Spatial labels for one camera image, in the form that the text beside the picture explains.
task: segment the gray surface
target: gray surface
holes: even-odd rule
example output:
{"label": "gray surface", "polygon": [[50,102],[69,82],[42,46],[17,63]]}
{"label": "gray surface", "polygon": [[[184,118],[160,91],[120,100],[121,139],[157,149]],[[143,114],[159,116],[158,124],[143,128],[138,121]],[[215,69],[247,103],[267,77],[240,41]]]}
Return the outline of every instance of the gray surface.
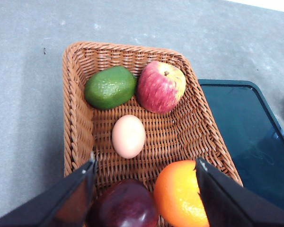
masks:
{"label": "gray surface", "polygon": [[253,81],[284,129],[283,12],[153,2],[0,0],[0,216],[63,175],[62,52],[75,41],[170,48],[200,79]]}

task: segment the woven basket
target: woven basket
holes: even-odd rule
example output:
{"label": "woven basket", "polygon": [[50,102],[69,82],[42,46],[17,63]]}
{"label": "woven basket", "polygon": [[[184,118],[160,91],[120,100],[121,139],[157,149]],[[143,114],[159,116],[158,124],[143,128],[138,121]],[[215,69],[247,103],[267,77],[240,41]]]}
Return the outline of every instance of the woven basket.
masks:
{"label": "woven basket", "polygon": [[[151,113],[132,97],[111,110],[100,111],[84,99],[86,81],[94,73],[123,65],[139,77],[151,61],[162,61],[182,70],[186,91],[166,114]],[[112,183],[136,178],[152,192],[160,171],[169,163],[203,157],[241,183],[238,172],[214,122],[203,91],[188,60],[173,50],[144,46],[78,42],[63,55],[65,176],[84,164],[94,151],[98,160],[96,198]],[[146,130],[141,153],[124,159],[114,152],[111,131],[123,115],[137,116]],[[168,226],[160,218],[158,226]]]}

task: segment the apple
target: apple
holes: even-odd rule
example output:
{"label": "apple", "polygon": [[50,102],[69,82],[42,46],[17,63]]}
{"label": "apple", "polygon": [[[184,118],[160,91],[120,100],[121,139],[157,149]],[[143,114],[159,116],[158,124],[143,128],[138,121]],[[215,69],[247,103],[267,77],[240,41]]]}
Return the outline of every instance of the apple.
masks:
{"label": "apple", "polygon": [[185,86],[185,76],[180,69],[167,63],[152,61],[142,71],[136,95],[145,109],[164,114],[178,104]]}
{"label": "apple", "polygon": [[87,215],[88,227],[156,227],[159,220],[151,193],[135,179],[113,184]]}

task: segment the red apple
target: red apple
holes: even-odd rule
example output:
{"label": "red apple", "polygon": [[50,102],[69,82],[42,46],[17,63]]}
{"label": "red apple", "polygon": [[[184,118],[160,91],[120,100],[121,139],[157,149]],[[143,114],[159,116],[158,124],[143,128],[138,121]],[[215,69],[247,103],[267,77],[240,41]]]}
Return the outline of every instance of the red apple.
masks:
{"label": "red apple", "polygon": [[185,86],[185,76],[180,69],[152,61],[143,69],[139,78],[137,98],[145,109],[164,114],[177,105]]}

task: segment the basket rim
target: basket rim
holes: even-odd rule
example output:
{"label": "basket rim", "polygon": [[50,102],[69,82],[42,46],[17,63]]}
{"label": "basket rim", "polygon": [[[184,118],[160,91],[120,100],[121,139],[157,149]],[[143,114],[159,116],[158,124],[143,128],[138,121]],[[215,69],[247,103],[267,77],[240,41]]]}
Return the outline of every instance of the basket rim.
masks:
{"label": "basket rim", "polygon": [[[76,111],[72,107],[74,105],[71,105],[71,103],[76,102],[75,97],[73,95],[73,90],[71,88],[72,83],[76,83],[74,78],[71,78],[69,76],[69,71],[73,69],[73,57],[75,55],[75,52],[81,49],[87,49],[90,47],[93,47],[92,49],[97,50],[115,50],[115,51],[131,51],[131,52],[142,52],[142,53],[161,53],[161,54],[168,54],[172,56],[177,56],[181,58],[183,63],[187,62],[187,67],[192,72],[193,75],[195,75],[190,62],[186,59],[184,55],[182,55],[179,52],[176,52],[172,49],[166,49],[166,48],[157,48],[157,47],[145,47],[141,45],[130,45],[130,44],[114,44],[114,43],[102,43],[102,42],[93,42],[93,41],[78,41],[74,42],[67,46],[67,48],[64,50],[62,55],[62,75],[63,75],[63,118],[64,118],[64,175],[70,174],[76,166],[72,166],[72,160],[71,157],[74,157],[74,150],[76,146],[76,136],[77,136],[77,125],[76,125]],[[202,107],[201,111],[205,111],[208,114],[205,114],[204,117],[206,118],[206,123],[211,126],[214,130],[211,130],[213,133],[213,139],[216,141],[216,146],[221,152],[221,154],[225,157],[223,159],[223,163],[227,165],[228,169],[233,171],[233,174],[231,174],[232,178],[242,185],[242,181],[240,179],[240,176],[235,168],[235,165],[232,161],[232,158],[226,148],[226,145],[223,141],[223,138],[220,134],[220,131],[215,123],[213,114],[211,112],[211,109],[209,108],[209,105],[207,103],[207,100],[205,98],[205,95],[203,93],[203,90],[198,82],[196,82],[196,88],[198,92],[200,93],[200,105]],[[214,162],[217,163],[220,167],[222,167],[222,164],[219,160],[214,160]]]}

